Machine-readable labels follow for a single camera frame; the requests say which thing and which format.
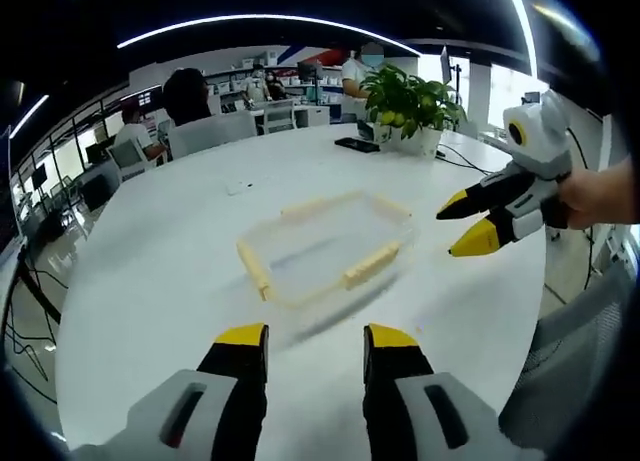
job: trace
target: ceiling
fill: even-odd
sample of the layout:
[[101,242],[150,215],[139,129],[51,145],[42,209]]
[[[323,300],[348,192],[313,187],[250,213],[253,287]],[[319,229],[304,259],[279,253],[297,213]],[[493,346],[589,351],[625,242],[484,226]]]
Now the ceiling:
[[[556,68],[556,74],[541,70],[540,76],[577,102],[606,112],[604,82],[591,83],[589,89],[582,82],[604,79],[601,73],[582,60],[547,18],[530,9],[533,1],[525,4],[538,58]],[[574,11],[588,24],[598,23],[591,14],[598,12],[596,7],[579,3]],[[322,25],[245,20],[184,28],[116,48],[119,42],[177,22],[248,13],[315,17],[398,40],[456,39],[527,53],[510,0],[16,0],[16,9],[0,12],[0,39],[10,47],[2,60],[0,89],[3,96],[7,89],[15,92],[15,80],[25,87],[20,106],[5,106],[3,101],[0,127],[15,124],[43,94],[51,98],[14,138],[14,159],[74,108],[151,62],[235,46],[355,47],[361,41],[358,34]],[[526,69],[521,60],[504,54],[474,51],[473,57]]]

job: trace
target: white shirt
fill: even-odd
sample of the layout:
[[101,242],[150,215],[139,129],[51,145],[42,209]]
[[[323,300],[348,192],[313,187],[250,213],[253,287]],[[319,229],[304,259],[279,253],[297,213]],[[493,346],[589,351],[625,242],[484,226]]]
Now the white shirt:
[[122,144],[129,140],[137,142],[138,146],[140,146],[140,149],[142,150],[153,145],[153,141],[147,132],[147,128],[142,124],[125,124],[122,129],[118,131],[118,134],[116,134],[116,139],[113,142],[113,145],[117,146],[118,144]]
[[[342,65],[342,79],[351,79],[360,85],[371,71],[373,71],[373,68],[361,63],[357,59],[349,58],[347,62]],[[342,112],[354,113],[359,119],[362,119],[365,117],[364,106],[366,102],[366,99],[352,98],[345,93],[342,97]]]
[[262,78],[246,78],[242,83],[242,90],[247,92],[249,99],[261,103],[267,100],[264,95],[265,86],[265,81]]

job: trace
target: white flower pot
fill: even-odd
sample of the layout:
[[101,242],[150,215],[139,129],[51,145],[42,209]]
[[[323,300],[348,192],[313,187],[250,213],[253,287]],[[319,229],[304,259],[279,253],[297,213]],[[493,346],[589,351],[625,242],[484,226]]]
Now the white flower pot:
[[402,129],[400,128],[381,126],[378,123],[373,127],[373,141],[380,146],[381,151],[395,151],[427,159],[436,157],[441,136],[442,131],[422,128],[418,129],[412,137],[401,139]]

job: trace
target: office floor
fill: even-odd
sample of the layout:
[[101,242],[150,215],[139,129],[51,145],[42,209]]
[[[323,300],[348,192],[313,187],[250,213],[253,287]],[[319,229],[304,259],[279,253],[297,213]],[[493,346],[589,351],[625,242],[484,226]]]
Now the office floor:
[[[36,268],[55,276],[61,283],[67,284],[73,267],[78,259],[78,252],[86,242],[87,235],[100,216],[102,209],[89,213],[86,208],[76,211],[76,220],[67,228],[65,234],[47,245],[36,260]],[[582,291],[587,274],[588,240],[582,232],[563,232],[560,238],[551,242],[547,236],[546,287],[543,290],[540,317],[559,309],[563,302],[570,302]],[[39,282],[51,302],[62,310],[66,289],[56,280],[44,273],[39,273]],[[13,368],[29,383],[18,379],[27,403],[42,423],[52,440],[65,449],[62,428],[58,418],[55,400],[55,342],[47,326],[43,310],[32,298],[25,287],[16,286],[12,315],[9,316],[7,334],[5,335],[5,351]],[[58,326],[52,321],[53,337],[57,335]],[[14,346],[12,333],[18,333]],[[27,340],[27,337],[38,339]],[[46,399],[38,394],[41,391]]]

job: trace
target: transparent plastic box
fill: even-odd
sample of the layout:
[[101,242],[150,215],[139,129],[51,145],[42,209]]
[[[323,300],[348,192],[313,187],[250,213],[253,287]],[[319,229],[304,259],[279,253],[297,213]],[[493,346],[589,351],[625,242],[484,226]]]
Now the transparent plastic box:
[[408,210],[359,191],[284,209],[237,248],[263,301],[328,315],[391,281],[414,237]]

